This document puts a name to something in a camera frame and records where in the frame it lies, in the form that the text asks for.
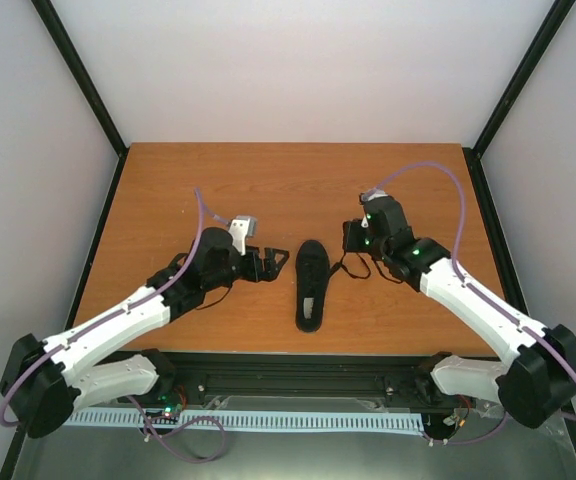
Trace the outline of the black canvas sneaker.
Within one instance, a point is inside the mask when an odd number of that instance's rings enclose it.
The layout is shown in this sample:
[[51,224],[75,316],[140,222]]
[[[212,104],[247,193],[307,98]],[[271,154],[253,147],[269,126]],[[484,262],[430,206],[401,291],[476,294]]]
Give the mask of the black canvas sneaker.
[[325,247],[317,240],[307,240],[296,259],[296,326],[314,333],[322,325],[325,296],[329,284],[330,261]]

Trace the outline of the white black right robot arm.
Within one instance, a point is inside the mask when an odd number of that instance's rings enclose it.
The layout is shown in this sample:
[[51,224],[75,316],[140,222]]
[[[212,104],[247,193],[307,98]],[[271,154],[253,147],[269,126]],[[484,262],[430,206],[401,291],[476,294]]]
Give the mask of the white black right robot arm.
[[398,282],[436,301],[494,351],[494,361],[439,354],[421,389],[495,402],[536,429],[576,395],[576,336],[512,307],[465,271],[442,245],[417,238],[401,204],[382,190],[359,196],[364,215],[343,224],[343,248],[364,253]]

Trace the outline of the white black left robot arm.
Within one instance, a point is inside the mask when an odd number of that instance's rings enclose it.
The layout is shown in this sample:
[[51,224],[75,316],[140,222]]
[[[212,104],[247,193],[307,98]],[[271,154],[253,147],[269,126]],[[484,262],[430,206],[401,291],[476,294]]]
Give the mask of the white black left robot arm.
[[176,390],[175,368],[156,349],[127,359],[107,357],[134,339],[201,309],[206,295],[238,280],[277,279],[289,258],[283,249],[247,243],[243,220],[227,229],[209,227],[187,253],[177,254],[128,298],[96,317],[43,340],[17,339],[0,380],[4,426],[38,439],[60,428],[76,412],[121,397],[165,402]]

